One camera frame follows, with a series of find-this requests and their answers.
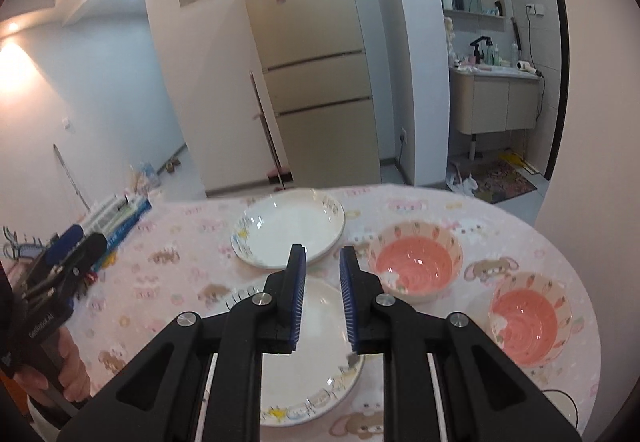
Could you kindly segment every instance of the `bathroom sink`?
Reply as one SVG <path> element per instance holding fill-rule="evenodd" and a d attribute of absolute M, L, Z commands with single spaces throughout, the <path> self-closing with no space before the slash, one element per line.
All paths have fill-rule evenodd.
<path fill-rule="evenodd" d="M 513 77 L 521 79 L 537 79 L 534 74 L 522 72 L 513 67 L 498 67 L 490 65 L 466 65 L 458 68 L 451 67 L 455 72 L 467 76 L 489 76 L 489 77 Z"/>

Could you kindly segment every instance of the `person's hand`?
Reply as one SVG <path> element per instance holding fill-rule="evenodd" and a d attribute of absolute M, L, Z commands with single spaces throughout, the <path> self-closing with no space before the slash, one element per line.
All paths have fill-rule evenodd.
<path fill-rule="evenodd" d="M 65 360 L 62 371 L 58 376 L 60 384 L 64 386 L 63 395 L 69 402 L 79 402 L 89 397 L 91 381 L 86 372 L 84 362 L 80 360 L 78 347 L 74 343 L 71 333 L 66 327 L 60 328 L 60 342 L 58 343 L 60 355 Z M 49 388 L 49 381 L 39 371 L 30 366 L 23 366 L 14 375 L 14 381 L 33 400 L 47 408 L 55 406 L 53 401 L 44 394 Z"/>

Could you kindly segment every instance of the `faucet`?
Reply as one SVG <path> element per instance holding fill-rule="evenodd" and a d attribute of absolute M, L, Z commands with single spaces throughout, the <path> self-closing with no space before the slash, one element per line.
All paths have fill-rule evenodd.
<path fill-rule="evenodd" d="M 480 36 L 478 39 L 469 43 L 470 46 L 474 47 L 474 58 L 476 59 L 476 65 L 479 65 L 480 60 L 484 59 L 484 56 L 480 54 L 480 42 L 484 40 L 487 44 L 491 43 L 491 38 L 489 36 Z"/>

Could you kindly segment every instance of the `beige refrigerator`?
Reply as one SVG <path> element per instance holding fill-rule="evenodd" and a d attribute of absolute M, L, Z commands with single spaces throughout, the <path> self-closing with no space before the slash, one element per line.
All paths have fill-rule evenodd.
<path fill-rule="evenodd" d="M 355 0 L 245 0 L 294 182 L 380 182 Z"/>

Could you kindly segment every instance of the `white wall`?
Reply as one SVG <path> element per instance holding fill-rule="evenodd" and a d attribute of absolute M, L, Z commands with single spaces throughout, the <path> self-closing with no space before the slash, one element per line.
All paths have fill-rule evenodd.
<path fill-rule="evenodd" d="M 634 0 L 566 0 L 566 6 L 569 98 L 536 228 L 574 266 L 596 312 L 602 372 L 584 432 L 591 442 L 640 375 L 640 165 L 634 161 L 640 8 Z"/>
<path fill-rule="evenodd" d="M 532 61 L 545 77 L 542 113 L 535 129 L 527 132 L 526 160 L 544 173 L 548 164 L 556 132 L 558 104 L 560 101 L 560 77 L 562 71 L 562 47 L 558 0 L 511 0 L 522 39 L 523 58 Z M 531 53 L 529 53 L 529 22 L 527 3 L 538 3 L 545 7 L 545 15 L 529 15 L 531 25 Z"/>
<path fill-rule="evenodd" d="M 394 53 L 389 51 L 392 82 L 394 76 L 399 80 L 394 87 L 394 104 L 404 108 L 397 113 L 402 115 L 399 115 L 400 122 L 397 120 L 396 126 L 407 126 L 407 161 L 414 154 L 414 169 L 405 167 L 410 179 L 415 185 L 436 184 L 445 177 L 449 140 L 449 71 L 442 4 L 440 0 L 400 2 L 401 8 L 397 0 L 381 0 L 381 7 L 388 6 L 386 41 L 396 42 L 400 54 L 399 57 L 393 57 Z M 401 11 L 405 32 L 402 29 Z M 410 104 L 413 105 L 413 123 L 410 122 Z"/>
<path fill-rule="evenodd" d="M 373 94 L 373 106 L 378 131 L 378 151 L 381 159 L 396 156 L 396 137 L 399 132 L 394 123 L 394 107 L 386 50 L 385 29 L 378 0 L 356 0 L 367 65 Z"/>
<path fill-rule="evenodd" d="M 377 0 L 356 0 L 372 84 L 380 158 L 395 153 L 393 109 Z M 207 190 L 263 180 L 273 162 L 249 82 L 254 72 L 278 154 L 273 118 L 244 0 L 146 0 L 166 86 Z"/>
<path fill-rule="evenodd" d="M 65 28 L 52 23 L 15 34 L 3 46 L 3 224 L 45 240 L 84 211 L 53 143 L 89 202 L 123 190 L 129 165 L 160 167 L 182 145 L 145 18 L 86 19 Z"/>

